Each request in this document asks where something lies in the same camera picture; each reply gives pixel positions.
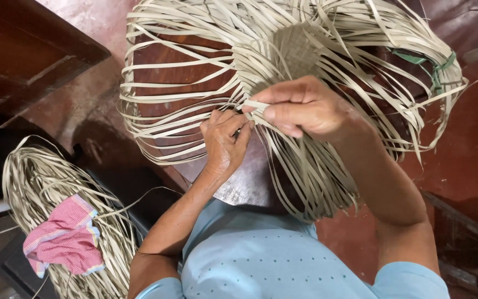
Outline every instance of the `red painted floor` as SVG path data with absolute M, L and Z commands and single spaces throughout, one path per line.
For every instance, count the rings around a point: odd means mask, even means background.
M 77 142 L 83 144 L 97 164 L 115 166 L 120 159 L 136 157 L 137 148 L 130 142 L 131 136 L 115 108 L 126 51 L 125 17 L 136 0 L 39 2 L 105 45 L 113 56 L 31 106 L 22 116 L 56 137 L 67 149 Z M 478 1 L 422 2 L 431 28 L 452 46 L 458 57 L 478 47 Z M 475 82 L 478 62 L 467 65 L 463 72 Z M 428 121 L 435 115 L 432 110 L 428 110 Z M 427 137 L 424 131 L 422 138 Z M 478 222 L 478 83 L 462 95 L 436 150 L 423 153 L 422 161 L 421 166 L 409 154 L 401 165 L 418 187 L 445 197 Z M 180 187 L 187 187 L 172 167 L 159 171 Z M 366 207 L 356 216 L 350 214 L 347 217 L 339 213 L 334 219 L 317 222 L 319 239 L 356 275 L 373 282 L 378 255 L 374 219 Z

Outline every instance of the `rag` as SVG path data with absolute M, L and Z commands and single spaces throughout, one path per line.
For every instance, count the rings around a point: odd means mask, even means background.
M 63 200 L 47 221 L 34 228 L 23 243 L 23 253 L 36 275 L 43 278 L 49 264 L 62 264 L 72 274 L 88 275 L 104 269 L 97 249 L 99 230 L 91 219 L 97 211 L 78 194 Z

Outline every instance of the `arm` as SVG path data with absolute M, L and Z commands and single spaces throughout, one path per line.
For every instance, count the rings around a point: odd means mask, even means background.
M 180 277 L 178 255 L 205 204 L 241 165 L 253 122 L 232 110 L 214 110 L 200 129 L 208 150 L 208 162 L 189 190 L 150 229 L 132 259 L 129 299 L 162 278 Z M 241 132 L 235 138 L 238 129 Z
M 377 219 L 379 268 L 408 261 L 439 273 L 420 192 L 352 105 L 312 76 L 275 84 L 252 100 L 272 104 L 264 118 L 283 133 L 299 138 L 306 132 L 335 147 Z M 243 107 L 244 112 L 253 110 Z

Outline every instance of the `woman's left hand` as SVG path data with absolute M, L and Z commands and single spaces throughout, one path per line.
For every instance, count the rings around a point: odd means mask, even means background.
M 208 162 L 205 172 L 224 183 L 239 168 L 246 153 L 254 121 L 233 110 L 213 110 L 208 120 L 200 124 L 206 142 Z

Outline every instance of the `dark wooden table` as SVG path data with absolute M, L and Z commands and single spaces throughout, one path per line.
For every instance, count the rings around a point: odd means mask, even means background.
M 415 10 L 421 16 L 424 16 L 423 8 L 419 0 L 415 1 L 406 1 L 409 7 Z M 229 45 L 214 42 L 211 40 L 195 37 L 195 36 L 165 36 L 160 35 L 160 38 L 174 41 L 181 44 L 186 45 L 200 45 L 206 46 L 209 48 L 214 49 L 226 49 L 230 48 Z M 149 39 L 147 37 L 140 37 L 137 42 L 145 42 Z M 227 52 L 217 52 L 211 53 L 211 55 L 207 55 L 207 57 L 218 57 L 218 56 L 226 56 L 229 55 Z M 384 50 L 376 49 L 376 55 L 383 58 L 388 59 L 389 62 L 392 64 L 414 74 L 416 77 L 421 78 L 422 80 L 428 80 L 428 77 L 425 72 L 421 70 L 421 68 L 417 65 L 412 65 L 406 61 L 403 61 L 401 58 L 397 56 L 391 55 L 390 53 L 386 53 Z M 166 46 L 160 44 L 153 44 L 147 48 L 142 50 L 138 50 L 134 54 L 134 64 L 135 65 L 142 65 L 142 64 L 150 64 L 150 63 L 171 63 L 171 62 L 181 62 L 181 61 L 193 61 L 194 58 L 182 54 L 178 51 L 172 50 Z M 205 76 L 219 70 L 218 66 L 214 65 L 196 65 L 196 66 L 185 66 L 185 67 L 178 67 L 178 68 L 166 68 L 166 69 L 143 69 L 143 70 L 136 70 L 134 73 L 134 81 L 139 83 L 169 83 L 169 84 L 186 84 L 186 83 L 193 83 L 197 80 L 204 78 Z M 181 93 L 181 92 L 202 92 L 202 91 L 214 91 L 219 87 L 223 86 L 229 79 L 233 76 L 234 71 L 227 71 L 223 75 L 208 80 L 201 84 L 186 86 L 186 87 L 174 87 L 174 88 L 138 88 L 136 89 L 136 95 L 143 96 L 143 95 L 157 95 L 157 94 L 173 94 L 173 93 Z M 404 78 L 397 78 L 401 81 L 406 80 Z M 415 96 L 415 98 L 421 98 L 421 100 L 425 100 L 422 96 L 423 90 L 420 89 L 418 86 L 415 86 L 411 82 L 407 82 L 407 87 Z M 215 95 L 205 99 L 214 99 L 216 97 L 222 96 L 230 96 L 232 92 L 227 92 L 221 95 Z M 183 99 L 180 101 L 172 102 L 172 103 L 165 103 L 165 104 L 140 104 L 139 109 L 143 116 L 158 116 L 164 115 L 178 109 L 181 109 L 185 106 L 195 104 L 201 102 L 204 99 Z M 385 106 L 385 110 L 383 112 L 388 113 L 390 112 L 388 109 L 389 107 Z M 391 118 L 391 122 L 394 124 L 395 127 L 398 128 L 398 131 L 406 131 L 406 123 L 404 119 L 401 118 L 399 115 L 394 115 Z M 202 136 L 200 134 L 200 130 L 198 128 L 192 129 L 188 132 L 184 133 L 197 133 L 195 136 L 185 137 L 182 139 L 182 142 L 193 141 L 197 139 L 201 139 Z M 164 146 L 164 145 L 172 145 L 180 143 L 179 140 L 173 141 L 174 143 L 170 143 L 171 139 L 156 139 L 154 143 L 156 145 Z M 205 150 L 202 149 L 200 152 L 191 153 L 190 156 L 204 152 Z M 162 151 L 162 153 L 170 154 L 172 152 Z M 176 170 L 182 174 L 184 178 L 189 180 L 189 182 L 193 182 L 196 177 L 199 175 L 200 171 L 204 167 L 206 163 L 206 158 L 202 158 L 199 160 L 195 160 L 189 163 L 177 164 L 175 166 Z M 275 168 L 277 169 L 277 173 L 281 173 L 279 175 L 281 180 L 286 180 L 287 177 L 284 172 L 281 171 L 280 166 L 276 163 Z M 289 190 L 286 190 L 286 194 L 293 198 L 293 202 L 299 207 L 300 202 L 296 196 L 295 190 L 290 187 Z M 232 205 L 238 205 L 243 207 L 249 207 L 254 210 L 260 212 L 267 212 L 267 213 L 286 213 L 287 211 L 282 206 L 279 201 L 279 198 L 276 195 L 276 191 L 273 187 L 271 175 L 269 172 L 269 160 L 267 158 L 267 154 L 263 147 L 262 141 L 259 139 L 257 134 L 253 134 L 248 145 L 248 149 L 246 152 L 245 159 L 243 164 L 240 168 L 234 173 L 234 175 L 226 182 L 224 185 L 219 188 L 216 192 L 215 197 L 220 199 L 226 203 Z

